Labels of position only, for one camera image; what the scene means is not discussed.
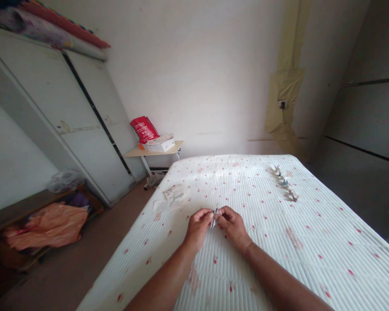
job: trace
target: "bed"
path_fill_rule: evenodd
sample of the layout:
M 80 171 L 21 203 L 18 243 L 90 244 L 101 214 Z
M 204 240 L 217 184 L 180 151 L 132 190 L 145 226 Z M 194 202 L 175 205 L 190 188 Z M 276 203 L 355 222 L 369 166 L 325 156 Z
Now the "bed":
M 279 165 L 300 196 L 279 184 Z M 184 184 L 188 203 L 153 213 Z M 389 244 L 290 155 L 216 155 L 175 162 L 78 310 L 122 310 L 184 239 L 200 208 L 228 205 L 253 241 L 335 310 L 389 310 Z M 224 230 L 208 229 L 175 310 L 271 310 Z

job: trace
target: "white mattress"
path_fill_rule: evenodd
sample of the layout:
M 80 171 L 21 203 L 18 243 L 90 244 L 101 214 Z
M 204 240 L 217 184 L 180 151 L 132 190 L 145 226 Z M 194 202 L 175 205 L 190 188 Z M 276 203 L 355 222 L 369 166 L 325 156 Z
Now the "white mattress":
M 271 165 L 291 177 L 298 202 L 277 184 Z M 187 206 L 154 215 L 153 201 L 178 184 L 188 187 Z M 389 244 L 290 155 L 175 162 L 78 310 L 122 310 L 181 244 L 189 216 L 224 205 L 242 216 L 257 245 L 335 310 L 389 310 Z M 208 229 L 175 310 L 268 309 L 224 230 Z

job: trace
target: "hand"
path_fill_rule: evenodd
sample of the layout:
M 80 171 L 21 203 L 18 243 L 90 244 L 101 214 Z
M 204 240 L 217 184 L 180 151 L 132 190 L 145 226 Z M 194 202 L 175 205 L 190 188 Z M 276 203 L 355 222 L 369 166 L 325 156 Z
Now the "hand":
M 210 226 L 212 219 L 213 211 L 211 209 L 200 209 L 194 213 L 189 219 L 189 226 L 187 227 L 183 244 L 193 248 L 196 253 L 200 251 L 206 236 L 207 227 Z
M 225 229 L 232 244 L 244 255 L 246 249 L 252 243 L 252 239 L 246 232 L 242 217 L 229 206 L 219 209 L 219 215 L 214 217 L 218 224 Z

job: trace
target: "wardrobe door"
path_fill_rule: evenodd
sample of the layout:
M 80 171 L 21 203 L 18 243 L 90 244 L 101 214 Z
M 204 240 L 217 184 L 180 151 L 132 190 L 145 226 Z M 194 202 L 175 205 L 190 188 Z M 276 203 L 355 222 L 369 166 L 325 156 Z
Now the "wardrobe door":
M 0 35 L 0 58 L 113 204 L 134 183 L 62 53 Z
M 136 135 L 102 61 L 71 51 L 67 55 L 121 154 L 134 149 Z M 139 157 L 125 158 L 125 161 L 137 181 L 147 175 Z

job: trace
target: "red bag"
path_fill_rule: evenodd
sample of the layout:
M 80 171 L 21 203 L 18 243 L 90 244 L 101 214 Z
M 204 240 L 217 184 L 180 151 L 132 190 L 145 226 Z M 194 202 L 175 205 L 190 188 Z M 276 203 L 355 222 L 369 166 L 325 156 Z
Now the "red bag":
M 140 143 L 142 144 L 145 144 L 149 140 L 160 137 L 153 124 L 147 117 L 138 117 L 132 120 L 130 125 L 136 131 L 138 137 L 140 138 Z

